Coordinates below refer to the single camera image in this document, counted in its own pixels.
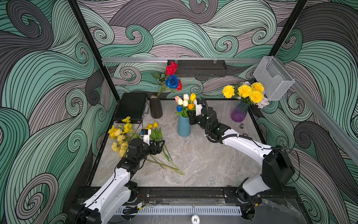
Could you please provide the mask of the yellow ranunculus stem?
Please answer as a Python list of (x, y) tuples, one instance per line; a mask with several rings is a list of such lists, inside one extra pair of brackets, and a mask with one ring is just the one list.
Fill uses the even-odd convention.
[[(118, 126), (118, 128), (113, 127), (113, 132), (111, 133), (111, 137), (115, 138), (116, 141), (112, 145), (112, 150), (119, 152), (121, 158), (129, 157), (129, 144), (130, 141), (139, 138), (143, 139), (144, 133), (139, 133), (138, 130), (134, 130), (131, 123), (131, 118), (127, 117), (122, 120), (124, 126)], [(163, 169), (171, 169), (173, 172), (184, 175), (184, 172), (175, 165), (173, 159), (170, 155), (169, 150), (167, 149), (164, 138), (162, 134), (161, 128), (158, 126), (157, 122), (153, 124), (148, 124), (145, 127), (146, 131), (150, 131), (149, 141), (158, 142), (158, 148), (160, 150), (159, 155), (163, 157), (163, 159), (158, 158), (158, 155), (150, 155), (149, 157), (145, 158), (144, 160), (159, 165)]]

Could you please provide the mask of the teal ceramic vase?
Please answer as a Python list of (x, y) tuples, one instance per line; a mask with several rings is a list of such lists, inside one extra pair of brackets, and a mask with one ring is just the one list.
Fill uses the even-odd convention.
[(179, 117), (177, 132), (181, 137), (188, 137), (191, 134), (191, 125), (188, 117)]

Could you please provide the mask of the pale yellow blossom spray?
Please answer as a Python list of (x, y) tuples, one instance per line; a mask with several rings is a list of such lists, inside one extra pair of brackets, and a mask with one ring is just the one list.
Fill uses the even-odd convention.
[[(148, 127), (145, 129), (151, 129), (152, 130), (153, 125), (148, 124)], [(115, 152), (119, 152), (119, 155), (121, 158), (129, 157), (129, 143), (134, 138), (140, 138), (142, 139), (142, 136), (138, 134), (136, 131), (133, 130), (131, 123), (126, 123), (124, 127), (118, 126), (118, 128), (115, 128), (112, 126), (112, 128), (108, 131), (110, 134), (111, 139), (116, 139), (112, 144), (112, 150)], [(155, 140), (153, 130), (151, 132), (151, 140)]]

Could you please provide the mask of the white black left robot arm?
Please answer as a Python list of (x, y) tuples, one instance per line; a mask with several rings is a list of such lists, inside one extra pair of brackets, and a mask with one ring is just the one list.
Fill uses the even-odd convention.
[(126, 202), (134, 201), (137, 185), (131, 178), (140, 169), (141, 162), (149, 155), (162, 152), (165, 141), (132, 139), (111, 178), (82, 204), (73, 205), (66, 224), (106, 224)]

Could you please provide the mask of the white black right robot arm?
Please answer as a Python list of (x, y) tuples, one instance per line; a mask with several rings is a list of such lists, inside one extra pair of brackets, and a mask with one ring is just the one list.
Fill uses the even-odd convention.
[(189, 111), (189, 124), (197, 124), (211, 143), (220, 143), (246, 154), (262, 168), (261, 174), (245, 179), (237, 190), (240, 201), (247, 202), (266, 190), (282, 191), (295, 174), (286, 150), (269, 146), (236, 132), (218, 121), (212, 107)]

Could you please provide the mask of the yellow flower bunch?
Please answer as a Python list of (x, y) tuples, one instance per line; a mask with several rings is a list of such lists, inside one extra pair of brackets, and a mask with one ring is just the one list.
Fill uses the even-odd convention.
[(170, 169), (171, 171), (173, 171), (174, 173), (177, 173), (179, 175), (185, 175), (185, 173), (173, 162), (173, 161), (168, 161), (164, 155), (163, 152), (155, 155), (155, 157), (159, 160), (161, 160), (161, 162), (163, 163), (163, 165), (165, 166), (165, 169)]

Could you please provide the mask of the black cylindrical vase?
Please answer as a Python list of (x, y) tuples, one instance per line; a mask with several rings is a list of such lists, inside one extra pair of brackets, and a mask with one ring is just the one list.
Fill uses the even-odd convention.
[(156, 93), (149, 95), (149, 103), (151, 116), (155, 119), (161, 118), (163, 116), (163, 110), (161, 100)]

